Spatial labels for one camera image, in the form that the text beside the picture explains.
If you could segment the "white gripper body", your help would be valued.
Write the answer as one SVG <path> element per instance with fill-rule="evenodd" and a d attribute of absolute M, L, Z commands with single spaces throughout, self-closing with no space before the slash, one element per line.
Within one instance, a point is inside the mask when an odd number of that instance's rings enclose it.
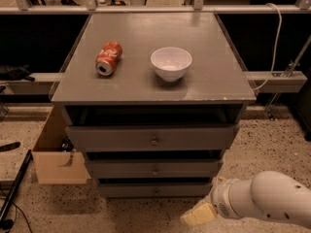
<path fill-rule="evenodd" d="M 224 218 L 239 218 L 232 209 L 229 200 L 229 190 L 237 179 L 228 179 L 217 182 L 211 189 L 211 203 L 217 213 Z"/>

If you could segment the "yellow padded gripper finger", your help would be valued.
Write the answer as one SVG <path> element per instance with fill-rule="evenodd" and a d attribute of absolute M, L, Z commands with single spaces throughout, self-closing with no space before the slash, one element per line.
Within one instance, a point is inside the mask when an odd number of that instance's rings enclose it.
<path fill-rule="evenodd" d="M 183 213 L 180 220 L 188 226 L 197 226 L 214 220 L 217 212 L 208 202 L 197 203 L 192 209 Z"/>

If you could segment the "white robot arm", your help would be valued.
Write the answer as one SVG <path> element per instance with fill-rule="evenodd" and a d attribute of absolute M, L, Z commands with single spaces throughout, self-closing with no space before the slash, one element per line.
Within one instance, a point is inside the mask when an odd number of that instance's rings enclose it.
<path fill-rule="evenodd" d="M 210 201 L 200 200 L 181 215 L 181 222 L 197 226 L 217 215 L 229 219 L 252 217 L 311 228 L 311 190 L 293 178 L 264 171 L 249 180 L 227 179 L 214 186 Z"/>

